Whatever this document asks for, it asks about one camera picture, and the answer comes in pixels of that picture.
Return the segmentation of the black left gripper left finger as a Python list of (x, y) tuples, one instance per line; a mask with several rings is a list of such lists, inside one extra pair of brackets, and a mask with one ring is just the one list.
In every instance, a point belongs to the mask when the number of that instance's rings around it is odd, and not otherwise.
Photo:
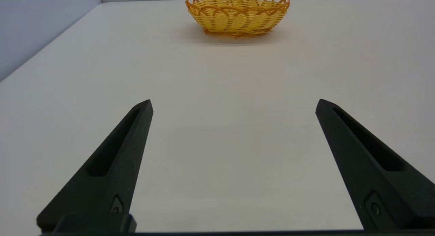
[(133, 233), (129, 213), (153, 117), (135, 105), (37, 216), (43, 234)]

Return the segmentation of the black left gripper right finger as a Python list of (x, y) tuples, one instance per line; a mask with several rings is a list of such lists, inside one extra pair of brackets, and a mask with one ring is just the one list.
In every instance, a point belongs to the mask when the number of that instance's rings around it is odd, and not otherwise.
[(337, 104), (316, 116), (366, 231), (434, 231), (435, 185)]

